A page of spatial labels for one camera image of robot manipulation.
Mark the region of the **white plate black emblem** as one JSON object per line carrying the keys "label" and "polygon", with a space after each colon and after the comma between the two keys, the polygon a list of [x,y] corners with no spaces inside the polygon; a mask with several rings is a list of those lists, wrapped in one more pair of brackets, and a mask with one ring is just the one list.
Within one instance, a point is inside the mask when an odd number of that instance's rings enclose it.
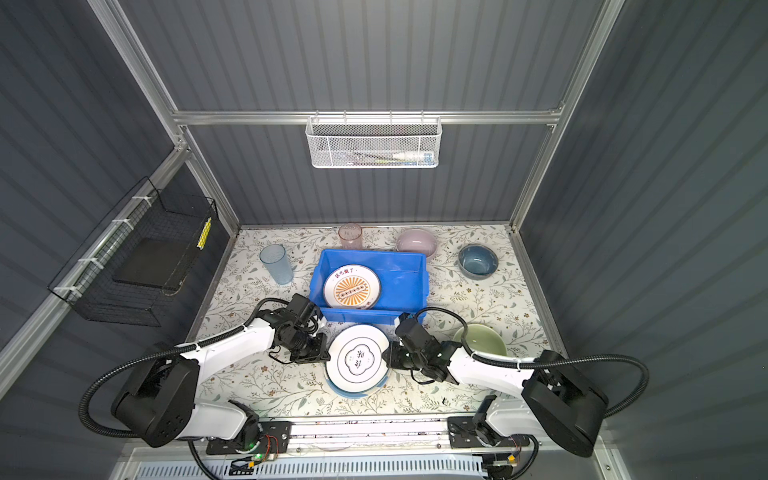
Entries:
{"label": "white plate black emblem", "polygon": [[375,326],[354,325],[341,331],[328,348],[328,379],[349,392],[372,388],[388,375],[382,354],[389,344],[386,334]]}

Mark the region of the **orange sunburst plate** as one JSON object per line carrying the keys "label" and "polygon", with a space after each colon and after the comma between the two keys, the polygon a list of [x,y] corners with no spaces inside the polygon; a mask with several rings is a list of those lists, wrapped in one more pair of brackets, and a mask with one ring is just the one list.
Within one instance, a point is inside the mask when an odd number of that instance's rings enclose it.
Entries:
{"label": "orange sunburst plate", "polygon": [[382,284],[369,267],[348,264],[334,270],[324,282],[323,298],[331,308],[371,309],[379,300]]}

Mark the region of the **blue white striped plate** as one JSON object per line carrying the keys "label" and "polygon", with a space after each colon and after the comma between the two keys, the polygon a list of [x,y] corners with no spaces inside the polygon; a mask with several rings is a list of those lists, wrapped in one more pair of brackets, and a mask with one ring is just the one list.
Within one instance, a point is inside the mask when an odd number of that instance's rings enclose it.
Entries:
{"label": "blue white striped plate", "polygon": [[373,386],[372,388],[370,388],[370,389],[368,389],[366,391],[362,391],[362,392],[349,392],[349,391],[345,391],[343,389],[340,389],[330,379],[326,379],[326,383],[327,383],[327,385],[329,386],[329,388],[331,389],[332,392],[334,392],[335,394],[339,395],[342,398],[345,398],[345,399],[362,399],[362,398],[365,398],[365,397],[368,397],[368,396],[372,395],[376,390],[382,388],[386,384],[387,380],[388,380],[388,378],[384,377],[375,386]]}

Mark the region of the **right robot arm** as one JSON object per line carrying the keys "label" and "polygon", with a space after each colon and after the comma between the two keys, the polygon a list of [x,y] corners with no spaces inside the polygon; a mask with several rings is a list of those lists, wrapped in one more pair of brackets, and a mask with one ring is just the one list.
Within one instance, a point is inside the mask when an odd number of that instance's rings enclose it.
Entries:
{"label": "right robot arm", "polygon": [[399,317],[395,334],[383,353],[389,368],[518,397],[559,447],[580,457],[592,455],[608,397],[578,368],[525,369],[522,360],[469,352],[461,342],[437,340],[407,313]]}

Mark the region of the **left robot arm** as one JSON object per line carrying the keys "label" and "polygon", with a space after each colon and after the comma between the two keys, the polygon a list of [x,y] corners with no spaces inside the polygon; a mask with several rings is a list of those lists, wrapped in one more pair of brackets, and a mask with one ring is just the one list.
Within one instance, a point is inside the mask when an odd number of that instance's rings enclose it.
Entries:
{"label": "left robot arm", "polygon": [[[266,309],[269,303],[275,309]],[[259,416],[244,403],[204,401],[204,381],[241,360],[266,352],[272,359],[285,350],[288,364],[325,363],[330,359],[324,316],[308,298],[266,299],[240,326],[195,343],[181,353],[142,361],[112,404],[113,417],[151,447],[176,440],[209,438],[231,442],[237,452],[255,450],[263,434]]]}

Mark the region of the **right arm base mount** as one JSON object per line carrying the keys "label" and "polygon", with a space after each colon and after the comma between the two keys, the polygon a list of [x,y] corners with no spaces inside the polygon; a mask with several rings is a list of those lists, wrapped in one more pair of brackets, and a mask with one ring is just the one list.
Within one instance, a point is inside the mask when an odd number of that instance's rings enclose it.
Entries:
{"label": "right arm base mount", "polygon": [[473,416],[451,416],[446,423],[452,449],[499,447],[518,450],[531,444],[526,435],[502,437],[487,425],[477,424]]}

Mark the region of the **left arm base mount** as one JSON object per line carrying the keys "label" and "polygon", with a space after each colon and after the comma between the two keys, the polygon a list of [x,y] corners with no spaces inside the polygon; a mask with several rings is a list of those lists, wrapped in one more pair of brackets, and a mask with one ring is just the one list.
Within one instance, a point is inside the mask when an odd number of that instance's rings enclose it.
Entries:
{"label": "left arm base mount", "polygon": [[249,421],[232,440],[213,439],[207,455],[277,455],[287,451],[293,424],[288,421]]}

